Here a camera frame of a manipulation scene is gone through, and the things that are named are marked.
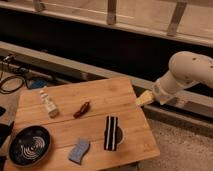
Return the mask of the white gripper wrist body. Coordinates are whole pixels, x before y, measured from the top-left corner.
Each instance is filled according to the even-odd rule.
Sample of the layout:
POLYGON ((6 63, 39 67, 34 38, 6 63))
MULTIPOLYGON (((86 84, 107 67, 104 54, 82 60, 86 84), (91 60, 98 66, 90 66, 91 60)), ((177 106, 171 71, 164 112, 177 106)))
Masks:
POLYGON ((152 92, 155 100, 164 105, 174 96, 174 83, 171 80, 157 79, 153 85, 152 92))

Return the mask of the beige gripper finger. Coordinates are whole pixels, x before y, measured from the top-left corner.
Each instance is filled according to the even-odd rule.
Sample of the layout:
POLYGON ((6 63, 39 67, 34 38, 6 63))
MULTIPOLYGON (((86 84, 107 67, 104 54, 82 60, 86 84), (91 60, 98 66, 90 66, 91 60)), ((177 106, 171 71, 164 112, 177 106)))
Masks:
POLYGON ((138 106, 145 106, 151 104, 153 101, 153 93, 150 90, 146 90, 136 99, 136 104, 138 106))

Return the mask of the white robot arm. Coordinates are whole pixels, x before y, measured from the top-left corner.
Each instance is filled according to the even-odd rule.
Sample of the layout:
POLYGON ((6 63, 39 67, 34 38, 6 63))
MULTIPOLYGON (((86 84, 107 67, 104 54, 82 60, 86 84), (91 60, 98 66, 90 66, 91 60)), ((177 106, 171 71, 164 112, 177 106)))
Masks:
POLYGON ((213 89, 213 59, 190 51, 177 52, 168 62, 168 71, 154 82, 151 90, 136 99, 136 105, 145 106, 154 101, 164 105, 179 91, 199 83, 213 89))

